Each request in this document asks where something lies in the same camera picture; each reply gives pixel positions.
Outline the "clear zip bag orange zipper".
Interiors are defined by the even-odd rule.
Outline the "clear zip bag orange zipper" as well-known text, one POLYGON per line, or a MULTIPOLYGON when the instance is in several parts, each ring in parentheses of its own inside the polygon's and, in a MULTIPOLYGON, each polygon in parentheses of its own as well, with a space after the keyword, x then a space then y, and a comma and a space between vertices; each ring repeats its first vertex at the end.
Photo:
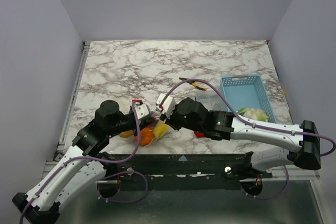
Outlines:
POLYGON ((140 126, 140 146, 145 147, 161 139, 170 127, 160 120, 157 114, 153 114, 146 120, 139 120, 140 126))

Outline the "yellow lemon squash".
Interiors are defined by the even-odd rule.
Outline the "yellow lemon squash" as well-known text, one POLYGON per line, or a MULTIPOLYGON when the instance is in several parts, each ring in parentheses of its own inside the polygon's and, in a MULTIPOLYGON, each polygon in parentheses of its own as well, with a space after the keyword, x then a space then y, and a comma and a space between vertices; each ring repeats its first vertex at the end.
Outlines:
POLYGON ((153 134, 155 139, 160 139, 169 129, 169 126, 162 121, 158 121, 156 126, 153 128, 153 134))

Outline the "orange yellow bell pepper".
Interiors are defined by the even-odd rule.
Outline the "orange yellow bell pepper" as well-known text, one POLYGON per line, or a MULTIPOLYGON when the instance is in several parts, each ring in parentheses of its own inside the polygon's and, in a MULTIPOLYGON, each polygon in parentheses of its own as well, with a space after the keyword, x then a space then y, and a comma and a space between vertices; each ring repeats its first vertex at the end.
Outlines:
POLYGON ((125 131, 125 132, 121 132, 119 134, 119 136, 121 138, 130 138, 130 137, 134 137, 134 130, 129 130, 129 131, 125 131))

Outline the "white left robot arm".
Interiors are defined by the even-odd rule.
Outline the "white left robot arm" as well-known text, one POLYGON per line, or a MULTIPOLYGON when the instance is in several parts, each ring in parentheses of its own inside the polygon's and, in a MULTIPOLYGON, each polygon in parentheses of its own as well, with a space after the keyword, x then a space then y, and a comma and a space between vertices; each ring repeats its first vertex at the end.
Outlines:
POLYGON ((26 193, 17 193, 12 202, 21 213, 19 222, 55 223, 60 216, 60 206, 89 183, 112 179, 116 164, 130 161, 133 151, 124 159, 115 160, 102 150, 112 137, 126 131, 141 130, 153 123, 149 107, 141 100, 133 100, 128 114, 120 111, 112 100, 101 103, 93 120, 82 128, 72 145, 57 165, 35 187, 26 193))

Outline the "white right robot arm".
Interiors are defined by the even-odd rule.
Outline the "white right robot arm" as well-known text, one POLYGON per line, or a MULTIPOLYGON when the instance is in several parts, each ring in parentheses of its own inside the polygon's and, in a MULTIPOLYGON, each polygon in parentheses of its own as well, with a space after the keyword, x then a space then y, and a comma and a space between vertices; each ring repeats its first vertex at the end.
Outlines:
POLYGON ((164 96, 157 99, 156 110, 174 130, 185 128, 217 141, 247 140, 271 145, 242 163, 241 171, 246 177, 291 164, 306 170, 321 168, 320 140, 310 121, 301 125, 257 122, 231 112, 209 111, 191 98, 176 103, 172 97, 164 96))

